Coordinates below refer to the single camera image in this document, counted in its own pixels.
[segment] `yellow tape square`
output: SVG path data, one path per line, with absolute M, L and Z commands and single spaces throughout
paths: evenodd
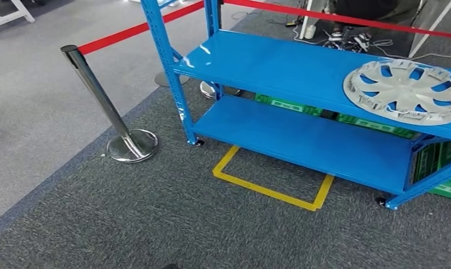
M 331 188 L 331 184 L 334 180 L 334 176 L 332 175 L 326 175 L 326 177 L 323 180 L 323 183 L 321 183 L 321 186 L 319 187 L 318 194 L 314 198 L 313 203 L 309 203 L 291 196 L 288 196 L 286 194 L 273 191 L 271 189 L 267 189 L 265 187 L 262 187 L 260 185 L 256 185 L 254 183 L 245 181 L 243 179 L 234 177 L 229 174 L 225 174 L 222 172 L 224 167 L 230 162 L 230 160 L 234 157 L 234 155 L 237 153 L 237 151 L 240 149 L 240 147 L 232 146 L 230 150 L 223 156 L 222 160 L 218 162 L 218 164 L 212 169 L 212 174 L 220 179 L 223 179 L 225 181 L 228 181 L 230 183 L 242 186 L 247 189 L 251 189 L 252 191 L 265 194 L 267 196 L 273 197 L 278 200 L 282 200 L 284 202 L 290 203 L 295 206 L 299 206 L 301 208 L 310 210 L 310 211 L 316 211 L 317 209 L 320 209 L 323 204 L 324 200 L 326 199 L 329 189 Z

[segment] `blue metal shelf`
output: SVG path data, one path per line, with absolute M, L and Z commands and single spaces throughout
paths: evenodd
M 410 165 L 409 140 L 228 95 L 193 130 L 394 194 Z
M 380 59 L 221 30 L 173 69 L 201 80 L 451 139 L 451 124 L 428 127 L 400 123 L 366 112 L 348 100 L 342 90 L 347 74 Z
M 415 126 L 368 113 L 342 90 L 349 72 L 380 57 L 220 30 L 218 0 L 204 0 L 209 39 L 180 59 L 171 47 L 157 0 L 141 0 L 187 142 L 208 136 L 294 164 L 381 189 L 397 207 L 451 179 L 451 163 L 408 185 L 411 155 L 425 143 L 451 139 L 451 124 Z M 218 101 L 193 123 L 179 74 L 208 81 Z M 253 100 L 223 96 L 223 86 L 318 106 L 438 136 L 404 140 Z

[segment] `red barrier tape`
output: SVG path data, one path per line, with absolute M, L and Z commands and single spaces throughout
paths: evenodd
M 269 11 L 275 11 L 275 12 L 280 12 L 280 13 L 285 13 L 285 14 L 309 16 L 309 17 L 313 17 L 313 18 L 319 18 L 321 20 L 338 21 L 338 22 L 344 22 L 347 24 L 357 24 L 357 25 L 384 28 L 384 29 L 397 30 L 397 31 L 409 32 L 409 33 L 429 34 L 429 35 L 436 35 L 436 36 L 443 36 L 446 38 L 451 38 L 451 33 L 446 33 L 446 32 L 430 31 L 430 30 L 419 29 L 419 28 L 414 28 L 414 27 L 388 24 L 385 22 L 369 21 L 369 20 L 363 20 L 361 18 L 352 18 L 352 17 L 347 17 L 347 16 L 331 15 L 331 14 L 325 14 L 325 13 L 320 13 L 320 12 L 302 10 L 301 8 L 296 8 L 296 7 L 280 6 L 278 4 L 262 3 L 262 2 L 256 2 L 256 1 L 251 1 L 251 0 L 224 0 L 224 1 L 225 1 L 225 3 L 235 4 L 238 6 L 253 7 L 253 8 L 260 9 L 260 10 L 269 10 Z
M 204 2 L 200 1 L 200 2 L 194 3 L 190 6 L 186 6 L 179 10 L 176 10 L 174 12 L 166 14 L 162 17 L 162 19 L 163 19 L 164 23 L 174 21 L 177 18 L 180 18 L 189 13 L 192 13 L 196 10 L 200 10 L 203 7 L 204 7 Z M 125 40 L 126 38 L 130 38 L 132 36 L 135 36 L 137 34 L 145 32 L 149 29 L 150 29 L 150 27 L 149 27 L 148 23 L 145 22 L 144 24 L 140 24 L 140 25 L 128 28 L 126 30 L 123 30 L 121 32 L 115 33 L 113 35 L 109 35 L 104 38 L 100 38 L 98 40 L 89 42 L 85 45 L 80 46 L 79 50 L 83 54 L 88 54 L 88 53 L 94 52 L 96 50 L 108 47 L 109 45 L 115 44 L 122 40 Z

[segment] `shelf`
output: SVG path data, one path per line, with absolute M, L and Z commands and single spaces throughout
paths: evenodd
M 409 140 L 229 95 L 193 130 L 394 194 L 403 193 L 410 165 Z
M 366 112 L 347 99 L 342 90 L 347 74 L 364 63 L 380 59 L 294 41 L 220 31 L 173 69 L 201 80 L 451 139 L 451 124 L 400 123 Z

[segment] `chrome stanchion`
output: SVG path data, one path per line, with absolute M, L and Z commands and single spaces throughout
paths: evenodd
M 215 90 L 212 86 L 210 86 L 207 82 L 202 81 L 199 88 L 201 89 L 201 93 L 204 97 L 209 99 L 215 99 Z M 224 93 L 239 96 L 243 91 L 234 89 L 232 87 L 225 86 Z
M 189 79 L 190 79 L 190 78 L 187 77 L 187 76 L 183 76 L 183 75 L 180 75 L 180 76 L 179 76 L 179 81 L 180 81 L 181 85 L 184 84 L 184 83 L 186 83 L 186 82 L 188 82 Z M 168 78 L 166 77 L 166 73 L 164 73 L 164 72 L 158 73 L 158 74 L 154 77 L 154 82 L 155 82 L 156 84 L 158 84 L 159 86 L 169 87 L 169 81 L 168 81 Z
M 63 46 L 61 51 L 118 132 L 106 146 L 110 157 L 121 163 L 137 163 L 151 157 L 157 150 L 156 135 L 142 129 L 128 130 L 77 46 Z

